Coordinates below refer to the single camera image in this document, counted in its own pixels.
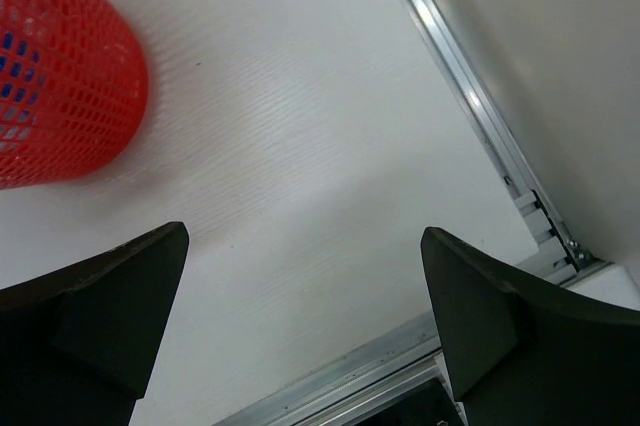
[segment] white corrugated plastic sheet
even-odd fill
[[[2,286],[183,220],[133,426],[210,426],[429,308],[427,225],[536,246],[402,0],[112,0],[154,78],[114,164],[0,194]]]

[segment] red mesh basket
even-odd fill
[[[147,89],[140,45],[108,0],[0,0],[0,189],[107,164]]]

